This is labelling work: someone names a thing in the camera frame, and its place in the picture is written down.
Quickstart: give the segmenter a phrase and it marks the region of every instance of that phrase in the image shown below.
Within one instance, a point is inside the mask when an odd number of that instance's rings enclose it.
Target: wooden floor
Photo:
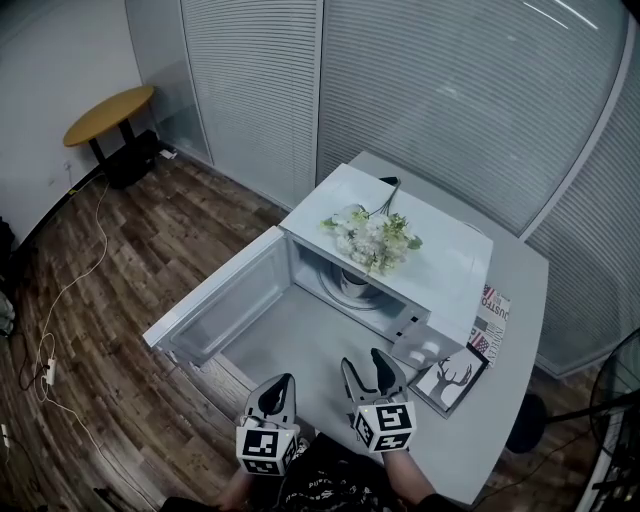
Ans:
[[[23,341],[33,362],[55,297],[102,254],[94,214],[104,187],[104,178],[94,180],[36,237],[28,282],[15,300],[17,334],[0,350],[0,421],[25,446],[36,473],[14,443],[1,470],[0,503],[24,510],[45,504],[49,510],[112,510],[94,487],[115,490],[131,510],[149,509],[72,413],[40,403],[33,387],[22,392],[17,384]],[[142,333],[282,215],[220,175],[180,159],[162,161],[135,185],[107,192],[100,208],[107,255],[53,311],[49,330],[56,336],[58,372],[50,398],[77,412],[104,456],[155,508],[167,496],[214,499],[236,468],[233,420],[248,390],[219,365],[207,376],[217,385],[205,385],[197,372],[149,351]],[[530,387],[551,410],[565,412],[586,405],[589,378],[558,382],[536,373]],[[533,454],[505,450],[481,496],[517,482],[586,427],[580,421],[550,427]],[[571,510],[593,457],[594,443],[584,436],[478,510]]]

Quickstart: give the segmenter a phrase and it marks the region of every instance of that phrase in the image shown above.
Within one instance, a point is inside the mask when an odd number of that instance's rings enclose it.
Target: microwave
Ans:
[[[296,293],[311,294],[349,321],[396,347],[406,347],[403,360],[415,368],[461,350],[485,285],[493,248],[489,238],[402,187],[393,198],[391,213],[406,217],[423,245],[409,250],[406,261],[384,274],[369,272],[341,254],[334,237],[320,226],[347,205],[375,211],[393,189],[340,165],[278,226],[251,242],[162,316],[144,334],[145,341],[176,362],[201,366],[296,287]],[[341,285],[345,275],[367,283],[367,293],[361,297],[345,293]],[[313,308],[292,311],[297,322],[314,314]]]

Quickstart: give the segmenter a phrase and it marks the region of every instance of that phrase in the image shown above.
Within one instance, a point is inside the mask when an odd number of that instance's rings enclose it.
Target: book cover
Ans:
[[[509,320],[511,301],[488,284],[484,286],[478,314],[467,346],[480,352],[493,367]]]
[[[410,389],[442,417],[448,418],[478,380],[488,361],[473,347],[422,370]]]

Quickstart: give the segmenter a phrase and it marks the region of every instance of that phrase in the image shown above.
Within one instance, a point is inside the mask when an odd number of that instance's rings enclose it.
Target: window blinds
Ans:
[[[522,231],[622,54],[621,2],[570,3],[325,0],[319,178],[367,150]]]
[[[214,167],[295,206],[315,185],[317,1],[183,0],[182,7]]]
[[[539,353],[562,374],[640,326],[640,43],[613,114],[572,185],[529,237],[549,259]]]

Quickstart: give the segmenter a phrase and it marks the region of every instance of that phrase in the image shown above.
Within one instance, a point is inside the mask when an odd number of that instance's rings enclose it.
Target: flower bouquet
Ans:
[[[398,262],[406,260],[409,249],[417,250],[422,246],[422,240],[409,231],[406,217],[389,213],[398,186],[387,202],[374,212],[352,204],[321,222],[321,226],[335,237],[338,252],[363,265],[367,272],[385,274]]]

